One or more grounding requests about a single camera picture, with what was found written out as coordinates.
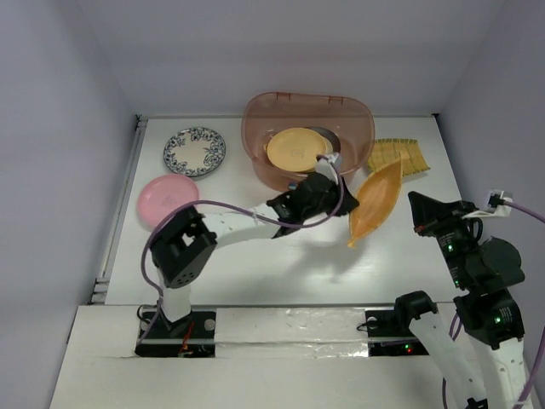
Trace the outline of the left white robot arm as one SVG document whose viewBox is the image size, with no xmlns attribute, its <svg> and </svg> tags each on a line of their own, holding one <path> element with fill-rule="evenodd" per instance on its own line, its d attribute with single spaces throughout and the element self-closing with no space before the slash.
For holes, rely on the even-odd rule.
<svg viewBox="0 0 545 409">
<path fill-rule="evenodd" d="M 188 287 L 202 273 L 214 250 L 254 239 L 279 239 L 317 227 L 357 209 L 359 201 L 344 178 L 312 173 L 293 190 L 253 209 L 214 200 L 196 200 L 173 210 L 150 234 L 141 254 L 141 274 L 158 292 L 156 312 L 140 335 L 161 327 L 178 337 L 192 308 L 167 308 L 167 290 Z"/>
</svg>

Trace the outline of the blue floral ceramic plate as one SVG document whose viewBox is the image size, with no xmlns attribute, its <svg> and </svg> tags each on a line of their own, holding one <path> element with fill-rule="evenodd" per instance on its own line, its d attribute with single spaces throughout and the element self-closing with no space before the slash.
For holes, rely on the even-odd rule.
<svg viewBox="0 0 545 409">
<path fill-rule="evenodd" d="M 176 174 L 200 177 L 216 170 L 227 155 L 224 138 L 206 127 L 191 127 L 177 132 L 166 142 L 163 161 Z"/>
</svg>

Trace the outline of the metal side rail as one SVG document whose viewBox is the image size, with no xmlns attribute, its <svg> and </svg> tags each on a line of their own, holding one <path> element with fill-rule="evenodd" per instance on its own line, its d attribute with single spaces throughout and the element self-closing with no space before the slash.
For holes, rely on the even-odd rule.
<svg viewBox="0 0 545 409">
<path fill-rule="evenodd" d="M 135 117 L 135 133 L 129 151 L 128 163 L 123 173 L 119 195 L 114 208 L 108 235 L 106 237 L 106 247 L 101 258 L 98 274 L 93 283 L 93 288 L 90 293 L 88 305 L 102 305 L 106 303 L 106 295 L 110 283 L 110 278 L 112 276 L 112 269 L 117 253 L 118 241 L 120 239 L 121 231 L 123 229 L 123 221 L 127 211 L 130 191 L 135 177 L 135 171 L 141 151 L 143 137 L 146 131 L 147 122 L 148 118 L 145 115 L 137 115 Z"/>
</svg>

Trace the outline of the boat shaped woven plate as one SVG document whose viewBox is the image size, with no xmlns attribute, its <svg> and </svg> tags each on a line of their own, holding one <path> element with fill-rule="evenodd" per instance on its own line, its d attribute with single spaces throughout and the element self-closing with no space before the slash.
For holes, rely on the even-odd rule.
<svg viewBox="0 0 545 409">
<path fill-rule="evenodd" d="M 393 211 L 401 190 L 403 163 L 401 158 L 374 170 L 359 188 L 359 206 L 349 214 L 349 248 L 377 230 Z"/>
</svg>

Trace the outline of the round orange plastic plate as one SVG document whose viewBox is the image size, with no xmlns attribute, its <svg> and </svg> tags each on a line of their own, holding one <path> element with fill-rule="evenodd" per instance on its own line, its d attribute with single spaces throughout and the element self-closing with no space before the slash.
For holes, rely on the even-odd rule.
<svg viewBox="0 0 545 409">
<path fill-rule="evenodd" d="M 333 153 L 331 142 L 317 131 L 290 128 L 278 132 L 265 147 L 267 158 L 278 169 L 295 173 L 314 170 L 318 156 Z"/>
</svg>

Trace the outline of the rectangular green bamboo tray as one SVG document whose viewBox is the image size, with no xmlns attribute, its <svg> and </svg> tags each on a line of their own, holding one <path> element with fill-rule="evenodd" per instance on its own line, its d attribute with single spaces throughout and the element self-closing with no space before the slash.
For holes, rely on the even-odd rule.
<svg viewBox="0 0 545 409">
<path fill-rule="evenodd" d="M 430 170 L 418 141 L 414 139 L 376 140 L 367 165 L 375 171 L 399 158 L 402 161 L 403 176 L 411 176 Z"/>
</svg>

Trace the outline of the pink plastic plate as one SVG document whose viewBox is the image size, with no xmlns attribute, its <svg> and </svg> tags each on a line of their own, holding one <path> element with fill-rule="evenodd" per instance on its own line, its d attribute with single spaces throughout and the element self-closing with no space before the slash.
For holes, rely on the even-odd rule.
<svg viewBox="0 0 545 409">
<path fill-rule="evenodd" d="M 143 187 L 136 210 L 141 222 L 148 229 L 154 229 L 171 211 L 198 199 L 198 187 L 193 180 L 169 174 L 159 176 Z"/>
</svg>

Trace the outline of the dark rimmed cream plate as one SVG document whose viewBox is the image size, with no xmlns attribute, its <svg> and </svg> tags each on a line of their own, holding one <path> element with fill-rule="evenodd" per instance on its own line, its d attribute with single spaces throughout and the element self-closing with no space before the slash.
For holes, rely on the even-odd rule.
<svg viewBox="0 0 545 409">
<path fill-rule="evenodd" d="M 309 129 L 317 132 L 323 139 L 326 140 L 327 154 L 341 152 L 341 141 L 333 131 L 323 127 L 309 127 Z"/>
</svg>

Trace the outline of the translucent pink plastic bin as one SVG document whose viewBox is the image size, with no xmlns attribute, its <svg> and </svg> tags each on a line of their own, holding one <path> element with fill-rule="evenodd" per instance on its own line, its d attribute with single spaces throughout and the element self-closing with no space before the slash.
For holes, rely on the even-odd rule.
<svg viewBox="0 0 545 409">
<path fill-rule="evenodd" d="M 307 177 L 273 166 L 266 145 L 278 132 L 289 128 L 324 128 L 340 141 L 341 175 L 349 183 L 369 158 L 375 142 L 375 123 L 370 109 L 346 96 L 266 92 L 247 104 L 241 125 L 244 150 L 258 179 L 280 192 Z"/>
</svg>

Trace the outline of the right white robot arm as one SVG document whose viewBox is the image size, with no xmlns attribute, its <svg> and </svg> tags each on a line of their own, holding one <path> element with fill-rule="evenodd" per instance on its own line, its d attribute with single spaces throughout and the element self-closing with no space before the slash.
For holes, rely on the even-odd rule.
<svg viewBox="0 0 545 409">
<path fill-rule="evenodd" d="M 436 239 L 455 287 L 464 296 L 453 302 L 480 365 L 473 372 L 443 326 L 437 305 L 424 291 L 398 297 L 393 327 L 413 334 L 439 368 L 461 408 L 531 408 L 531 390 L 542 362 L 539 348 L 531 370 L 523 358 L 525 328 L 509 287 L 524 281 L 518 250 L 503 239 L 480 239 L 483 219 L 507 217 L 512 209 L 542 221 L 543 216 L 516 204 L 503 191 L 489 194 L 485 209 L 473 203 L 444 203 L 410 192 L 415 232 Z"/>
</svg>

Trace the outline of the white foam front panel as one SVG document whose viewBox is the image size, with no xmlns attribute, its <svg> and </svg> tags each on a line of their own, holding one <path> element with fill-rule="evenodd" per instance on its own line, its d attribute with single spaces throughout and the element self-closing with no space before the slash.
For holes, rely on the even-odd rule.
<svg viewBox="0 0 545 409">
<path fill-rule="evenodd" d="M 363 308 L 220 308 L 215 356 L 220 359 L 366 358 L 357 326 Z"/>
</svg>

